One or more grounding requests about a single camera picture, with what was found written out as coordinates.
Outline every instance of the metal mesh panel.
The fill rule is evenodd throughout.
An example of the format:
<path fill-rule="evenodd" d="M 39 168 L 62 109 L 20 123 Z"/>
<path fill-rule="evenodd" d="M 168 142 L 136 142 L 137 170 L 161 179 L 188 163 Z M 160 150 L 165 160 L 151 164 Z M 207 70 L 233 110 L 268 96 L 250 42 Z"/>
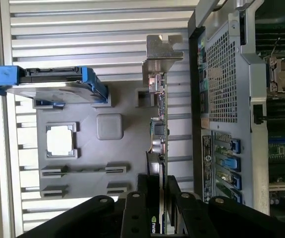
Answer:
<path fill-rule="evenodd" d="M 215 136 L 214 137 L 215 140 L 219 140 L 219 141 L 230 143 L 231 135 L 229 135 L 229 134 L 215 132 L 214 136 Z"/>
<path fill-rule="evenodd" d="M 237 122 L 235 42 L 226 31 L 207 51 L 210 121 Z"/>

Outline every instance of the aluminum chassis frame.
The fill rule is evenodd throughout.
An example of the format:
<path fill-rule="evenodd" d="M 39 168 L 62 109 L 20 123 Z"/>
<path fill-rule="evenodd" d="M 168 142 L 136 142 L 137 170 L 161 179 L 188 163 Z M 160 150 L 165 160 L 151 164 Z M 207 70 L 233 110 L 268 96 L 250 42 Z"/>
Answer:
<path fill-rule="evenodd" d="M 238 73 L 237 78 L 247 78 L 249 80 L 249 97 L 250 97 L 250 146 L 251 151 L 248 152 L 248 158 L 251 159 L 251 191 L 252 191 L 252 201 L 251 206 L 265 214 L 270 213 L 269 205 L 269 175 L 268 175 L 268 131 L 266 122 L 262 124 L 254 123 L 254 105 L 262 105 L 263 116 L 266 116 L 266 68 L 262 60 L 256 55 L 256 45 L 255 45 L 255 12 L 263 4 L 264 0 L 228 0 L 222 8 L 217 11 L 212 11 L 215 4 L 214 1 L 201 0 L 198 4 L 197 9 L 205 9 L 207 12 L 202 12 L 200 17 L 196 16 L 197 9 L 195 9 L 190 21 L 189 21 L 189 37 L 190 39 L 194 37 L 199 37 L 201 34 L 200 26 L 206 26 L 206 38 L 210 41 L 215 34 L 223 27 L 225 23 L 232 26 L 229 28 L 229 35 L 238 36 L 239 31 L 239 11 L 245 11 L 245 36 L 246 45 L 242 45 L 236 49 L 237 53 L 240 53 L 241 57 L 236 56 L 237 63 L 246 62 L 248 67 L 247 70 Z M 190 42 L 189 49 L 190 52 L 195 50 Z M 190 55 L 190 63 L 195 67 L 197 65 L 197 59 L 193 59 Z M 191 87 L 192 87 L 192 120 L 193 120 L 193 158 L 201 156 L 195 150 L 200 150 L 199 145 L 201 144 L 200 138 L 200 128 L 196 128 L 197 125 L 200 127 L 200 121 L 197 117 L 200 117 L 199 112 L 194 110 L 194 107 L 199 104 L 194 101 L 194 97 L 199 98 L 199 86 L 196 85 L 196 81 L 193 82 L 192 78 L 197 78 L 198 70 L 193 69 L 191 71 Z M 210 130 L 229 132 L 235 130 L 235 125 L 223 124 L 219 122 L 210 122 Z"/>
<path fill-rule="evenodd" d="M 0 0 L 0 65 L 12 65 L 9 1 Z M 15 96 L 0 96 L 0 193 L 2 231 L 12 238 L 23 230 Z"/>

